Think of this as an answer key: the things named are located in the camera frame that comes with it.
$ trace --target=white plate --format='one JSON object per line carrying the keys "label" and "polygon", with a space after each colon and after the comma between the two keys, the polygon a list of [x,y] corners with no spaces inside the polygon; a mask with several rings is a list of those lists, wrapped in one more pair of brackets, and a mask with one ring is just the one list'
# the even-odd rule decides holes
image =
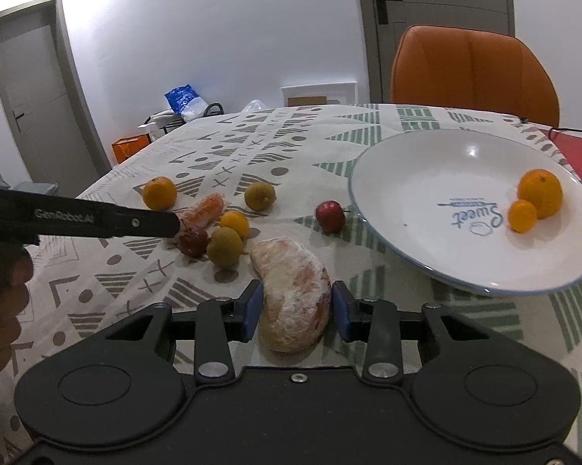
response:
{"label": "white plate", "polygon": [[[526,234],[507,225],[531,169],[555,174],[563,207]],[[436,279],[496,295],[535,295],[582,277],[582,185],[534,148],[459,129],[412,131],[364,151],[349,194],[387,245]]]}

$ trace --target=red fruit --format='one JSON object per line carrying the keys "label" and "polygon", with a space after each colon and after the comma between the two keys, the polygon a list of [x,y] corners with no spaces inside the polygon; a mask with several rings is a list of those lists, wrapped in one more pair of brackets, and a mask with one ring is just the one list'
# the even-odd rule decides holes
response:
{"label": "red fruit", "polygon": [[208,243],[207,231],[194,224],[184,225],[177,238],[177,246],[181,253],[193,258],[204,255]]}
{"label": "red fruit", "polygon": [[336,201],[326,201],[317,206],[314,216],[325,234],[336,234],[345,226],[345,212]]}

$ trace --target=orange leather chair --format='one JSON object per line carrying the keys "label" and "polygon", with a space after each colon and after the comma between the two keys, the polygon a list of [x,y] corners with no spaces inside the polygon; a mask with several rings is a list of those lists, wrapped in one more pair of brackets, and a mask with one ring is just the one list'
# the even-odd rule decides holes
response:
{"label": "orange leather chair", "polygon": [[470,108],[558,127],[547,72],[520,40],[488,31],[411,26],[392,64],[392,103]]}

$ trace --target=silver screw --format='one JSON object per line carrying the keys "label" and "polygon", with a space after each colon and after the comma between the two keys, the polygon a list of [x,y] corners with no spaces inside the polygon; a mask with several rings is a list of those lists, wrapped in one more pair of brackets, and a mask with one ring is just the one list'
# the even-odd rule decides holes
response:
{"label": "silver screw", "polygon": [[306,382],[308,381],[308,376],[302,374],[301,372],[295,372],[295,374],[291,374],[291,381],[293,382]]}
{"label": "silver screw", "polygon": [[394,377],[399,373],[399,368],[390,362],[376,362],[368,367],[368,374],[373,377]]}
{"label": "silver screw", "polygon": [[228,372],[228,365],[222,362],[205,362],[199,367],[199,374],[205,377],[222,377]]}

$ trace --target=tablecloth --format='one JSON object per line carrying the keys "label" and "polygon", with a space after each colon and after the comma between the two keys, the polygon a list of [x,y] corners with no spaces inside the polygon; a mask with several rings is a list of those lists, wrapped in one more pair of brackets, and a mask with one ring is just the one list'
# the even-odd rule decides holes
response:
{"label": "tablecloth", "polygon": [[[336,236],[320,233],[313,212],[325,200],[350,203],[347,178],[370,145],[401,131],[461,129],[522,142],[572,171],[540,132],[518,117],[411,105],[327,105],[261,110],[199,119],[155,141],[115,167],[82,193],[86,200],[144,208],[141,191],[164,175],[177,186],[176,211],[211,192],[222,192],[229,209],[245,213],[252,240],[286,235],[312,250],[334,281],[357,296],[378,296],[399,309],[419,310],[440,301],[479,323],[558,360],[582,391],[582,281],[566,291],[525,298],[483,298],[432,281],[391,253],[353,215]],[[243,192],[256,181],[276,187],[271,211],[252,212]],[[239,296],[256,276],[249,257],[221,270],[206,258],[190,260],[166,240],[125,237],[81,239],[44,236],[29,248],[35,277],[31,300],[20,315],[23,332],[0,373],[0,463],[30,441],[15,412],[14,385],[31,365],[156,301],[176,311],[194,309],[211,297]],[[236,369],[242,365],[358,364],[363,344],[341,343],[332,328],[299,355],[269,352],[256,336],[231,343]],[[190,372],[193,344],[181,341],[175,367]],[[420,368],[415,348],[405,346],[406,371]],[[582,456],[582,408],[567,444]]]}

